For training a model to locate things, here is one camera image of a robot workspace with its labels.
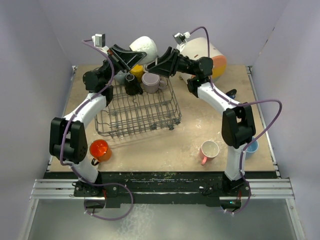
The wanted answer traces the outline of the yellow mug black handle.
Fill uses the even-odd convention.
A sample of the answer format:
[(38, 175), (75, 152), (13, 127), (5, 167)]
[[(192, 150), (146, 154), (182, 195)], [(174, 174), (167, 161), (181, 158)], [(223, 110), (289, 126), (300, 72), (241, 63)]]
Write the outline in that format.
[(141, 82), (142, 76), (144, 75), (145, 72), (144, 72), (143, 66), (137, 64), (130, 70), (130, 73), (134, 75), (139, 82)]

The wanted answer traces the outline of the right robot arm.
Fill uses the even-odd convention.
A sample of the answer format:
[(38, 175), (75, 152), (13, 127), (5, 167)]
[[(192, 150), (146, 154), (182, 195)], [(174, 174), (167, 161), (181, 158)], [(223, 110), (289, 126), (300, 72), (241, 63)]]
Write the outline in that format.
[(161, 57), (151, 57), (146, 64), (149, 73), (162, 77), (171, 77), (177, 72), (192, 75), (187, 80), (188, 91), (221, 114), (221, 134), (228, 146), (222, 190), (226, 195), (233, 196), (245, 184), (244, 159), (248, 144), (256, 134), (256, 126), (252, 107), (248, 103), (234, 102), (214, 86), (211, 80), (213, 67), (214, 61), (209, 56), (194, 60), (172, 47)]

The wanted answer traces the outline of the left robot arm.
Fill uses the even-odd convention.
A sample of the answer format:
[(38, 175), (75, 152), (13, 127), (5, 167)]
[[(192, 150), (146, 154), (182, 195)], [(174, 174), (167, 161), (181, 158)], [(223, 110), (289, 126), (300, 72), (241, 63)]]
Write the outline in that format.
[(118, 72), (129, 72), (147, 57), (146, 50), (123, 49), (113, 45), (100, 48), (104, 55), (102, 66), (87, 71), (83, 83), (88, 94), (84, 101), (64, 117), (55, 117), (50, 124), (49, 153), (68, 166), (77, 175), (78, 182), (85, 186), (91, 196), (103, 191), (100, 172), (87, 160), (88, 141), (86, 128), (98, 112), (113, 98), (112, 81)]

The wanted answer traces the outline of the white mug black handle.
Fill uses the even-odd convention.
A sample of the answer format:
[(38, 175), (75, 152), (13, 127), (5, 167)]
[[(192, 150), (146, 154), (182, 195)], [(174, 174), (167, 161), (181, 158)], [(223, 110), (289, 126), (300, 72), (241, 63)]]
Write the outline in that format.
[(143, 94), (143, 89), (140, 83), (138, 82), (138, 79), (131, 73), (125, 76), (124, 87), (125, 87), (125, 92), (129, 96)]

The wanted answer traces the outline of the lavender mug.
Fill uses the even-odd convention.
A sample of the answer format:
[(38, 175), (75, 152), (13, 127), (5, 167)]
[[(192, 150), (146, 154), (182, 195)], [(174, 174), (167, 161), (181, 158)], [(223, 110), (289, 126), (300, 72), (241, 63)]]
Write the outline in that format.
[(154, 94), (158, 90), (163, 90), (166, 88), (167, 83), (161, 80), (159, 75), (146, 72), (142, 75), (142, 83), (144, 90), (149, 94)]

